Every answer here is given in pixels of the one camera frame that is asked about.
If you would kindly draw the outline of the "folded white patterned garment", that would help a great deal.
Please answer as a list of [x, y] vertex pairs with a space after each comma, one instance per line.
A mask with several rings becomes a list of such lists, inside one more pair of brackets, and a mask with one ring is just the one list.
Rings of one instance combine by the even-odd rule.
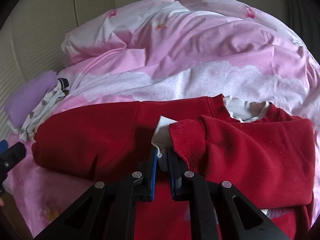
[[33, 140], [38, 127], [50, 116], [54, 108], [66, 96], [65, 91], [69, 81], [58, 78], [57, 85], [40, 100], [38, 105], [27, 115], [22, 127], [19, 129], [19, 138], [23, 141]]

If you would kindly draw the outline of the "pink floral duvet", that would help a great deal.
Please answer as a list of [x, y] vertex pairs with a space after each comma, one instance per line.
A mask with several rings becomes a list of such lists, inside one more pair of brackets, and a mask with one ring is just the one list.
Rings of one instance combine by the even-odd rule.
[[[315, 136], [312, 220], [319, 214], [319, 63], [283, 22], [235, 0], [143, 0], [110, 10], [69, 32], [61, 46], [69, 81], [53, 115], [88, 105], [168, 102], [223, 96], [233, 119], [248, 123], [259, 104], [309, 119]], [[152, 137], [159, 159], [155, 199], [136, 207], [135, 239], [189, 239], [186, 202], [171, 198], [161, 117]], [[96, 180], [35, 163], [33, 140], [6, 185], [36, 237]]]

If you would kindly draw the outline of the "red Mickey Mouse sweater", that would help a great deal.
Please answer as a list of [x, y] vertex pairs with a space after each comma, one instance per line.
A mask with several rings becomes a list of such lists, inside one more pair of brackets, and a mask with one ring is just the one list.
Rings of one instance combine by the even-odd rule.
[[208, 181], [235, 185], [291, 239], [311, 226], [315, 136], [309, 119], [259, 104], [233, 119], [221, 95], [168, 102], [88, 105], [51, 116], [37, 130], [37, 165], [112, 184], [147, 161], [161, 117], [166, 145]]

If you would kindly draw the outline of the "white louvered wardrobe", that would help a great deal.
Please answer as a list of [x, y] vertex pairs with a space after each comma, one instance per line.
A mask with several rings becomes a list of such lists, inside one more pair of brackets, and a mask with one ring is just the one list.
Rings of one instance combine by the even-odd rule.
[[114, 0], [20, 0], [1, 29], [1, 105], [27, 81], [64, 66], [61, 43]]

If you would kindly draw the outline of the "folded purple garment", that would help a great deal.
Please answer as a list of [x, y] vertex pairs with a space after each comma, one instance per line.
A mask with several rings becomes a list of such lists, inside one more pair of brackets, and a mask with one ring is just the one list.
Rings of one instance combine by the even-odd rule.
[[4, 104], [4, 110], [13, 127], [21, 127], [44, 95], [56, 86], [57, 73], [50, 70], [18, 88]]

